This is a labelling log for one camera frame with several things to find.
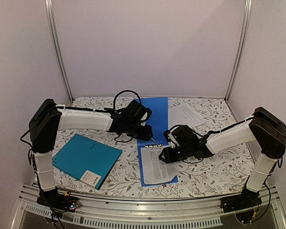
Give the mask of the blue ring binder folder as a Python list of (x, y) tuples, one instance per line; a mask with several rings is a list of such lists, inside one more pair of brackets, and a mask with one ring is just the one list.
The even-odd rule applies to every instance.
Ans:
[(150, 108), (152, 114), (150, 118), (146, 121), (147, 125), (152, 127), (153, 137), (152, 140), (145, 142), (138, 140), (138, 158), (139, 158), (139, 168), (140, 168), (140, 154), (141, 148), (155, 148), (155, 147), (165, 147), (168, 146), (163, 133), (168, 129), (168, 98), (159, 97), (159, 98), (143, 98), (142, 104)]

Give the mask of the right arm base board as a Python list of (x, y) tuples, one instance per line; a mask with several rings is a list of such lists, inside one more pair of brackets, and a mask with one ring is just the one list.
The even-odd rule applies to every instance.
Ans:
[(262, 203), (259, 192), (248, 189), (244, 189), (238, 195), (221, 198), (220, 201), (220, 208), (223, 209), (224, 213), (252, 208)]

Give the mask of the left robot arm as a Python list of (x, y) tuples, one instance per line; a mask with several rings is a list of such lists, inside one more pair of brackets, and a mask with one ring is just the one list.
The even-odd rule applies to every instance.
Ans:
[(149, 141), (153, 137), (152, 127), (146, 124), (152, 111), (143, 106), (141, 101), (132, 100), (125, 108), (90, 108), (68, 107), (59, 105), (53, 99), (46, 99), (29, 122), (29, 129), (20, 137), (30, 136), (27, 144), (32, 154), (33, 167), (39, 182), (42, 198), (51, 207), (61, 203), (60, 194), (54, 181), (52, 151), (58, 131), (66, 129), (92, 129), (126, 134), (127, 136)]

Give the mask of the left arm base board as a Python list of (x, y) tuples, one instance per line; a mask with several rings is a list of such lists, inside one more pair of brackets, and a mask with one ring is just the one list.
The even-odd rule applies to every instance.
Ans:
[(60, 194), (56, 189), (40, 191), (37, 203), (60, 212), (75, 212), (81, 206), (79, 199), (71, 196), (70, 192)]

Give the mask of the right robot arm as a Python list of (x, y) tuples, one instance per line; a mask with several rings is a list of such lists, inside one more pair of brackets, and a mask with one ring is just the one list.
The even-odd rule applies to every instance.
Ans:
[(161, 151), (158, 158), (167, 164), (190, 157), (204, 159), (240, 144), (257, 142), (261, 154), (245, 184), (246, 191), (237, 198), (241, 208), (247, 208), (255, 201), (255, 193), (259, 192), (286, 152), (286, 125), (262, 107), (238, 123), (222, 130), (210, 130), (205, 135), (187, 125), (175, 125), (163, 135), (169, 146)]

